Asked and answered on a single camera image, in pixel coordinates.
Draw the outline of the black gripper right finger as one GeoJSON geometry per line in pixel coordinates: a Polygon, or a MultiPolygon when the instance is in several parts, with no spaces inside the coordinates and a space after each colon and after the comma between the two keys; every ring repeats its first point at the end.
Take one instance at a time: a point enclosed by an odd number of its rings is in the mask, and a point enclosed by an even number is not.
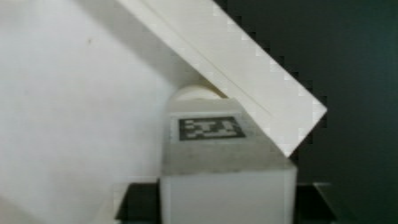
{"type": "Polygon", "coordinates": [[[343,197],[327,182],[297,184],[293,224],[356,224],[343,197]]]}

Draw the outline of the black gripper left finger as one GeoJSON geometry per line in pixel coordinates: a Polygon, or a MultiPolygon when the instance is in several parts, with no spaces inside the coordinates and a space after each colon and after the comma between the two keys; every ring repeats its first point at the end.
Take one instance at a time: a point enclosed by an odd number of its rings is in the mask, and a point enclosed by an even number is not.
{"type": "Polygon", "coordinates": [[[162,224],[157,183],[132,183],[128,185],[116,220],[119,224],[162,224]]]}

